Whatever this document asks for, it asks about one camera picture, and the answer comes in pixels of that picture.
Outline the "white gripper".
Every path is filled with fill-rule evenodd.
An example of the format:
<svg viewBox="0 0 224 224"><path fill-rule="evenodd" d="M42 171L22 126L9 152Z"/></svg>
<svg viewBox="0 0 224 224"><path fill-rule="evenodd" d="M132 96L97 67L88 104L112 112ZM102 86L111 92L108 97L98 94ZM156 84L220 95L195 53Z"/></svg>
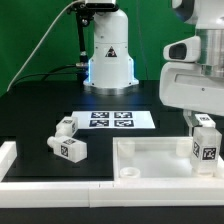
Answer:
<svg viewBox="0 0 224 224"><path fill-rule="evenodd" d="M193 135L192 111L224 116L224 78L201 74L194 63L168 62L160 76L159 97L166 106L185 109L188 135Z"/></svg>

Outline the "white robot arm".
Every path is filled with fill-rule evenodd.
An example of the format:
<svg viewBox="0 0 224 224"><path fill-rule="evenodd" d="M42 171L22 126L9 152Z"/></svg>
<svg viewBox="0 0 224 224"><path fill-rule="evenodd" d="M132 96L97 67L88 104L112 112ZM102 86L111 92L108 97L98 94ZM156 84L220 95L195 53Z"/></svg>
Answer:
<svg viewBox="0 0 224 224"><path fill-rule="evenodd" d="M105 95L139 84L128 53L128 18L115 3L84 1L94 13L94 53L84 88ZM224 0L171 0L171 6L180 20L195 26L195 34L164 47L160 100L183 109L190 127L213 128L210 116L224 117Z"/></svg>

